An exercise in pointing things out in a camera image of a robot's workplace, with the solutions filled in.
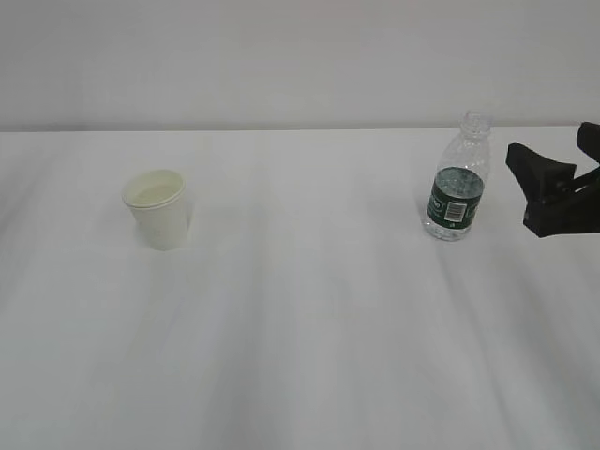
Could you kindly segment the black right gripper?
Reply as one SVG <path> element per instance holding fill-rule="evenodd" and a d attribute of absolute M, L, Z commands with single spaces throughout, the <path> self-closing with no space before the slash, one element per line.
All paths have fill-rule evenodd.
<path fill-rule="evenodd" d="M 600 125 L 582 122 L 576 145 L 600 163 Z M 574 179 L 575 164 L 543 157 L 519 142 L 508 145 L 505 163 L 527 202 L 523 225 L 537 237 L 599 234 L 599 171 Z"/>

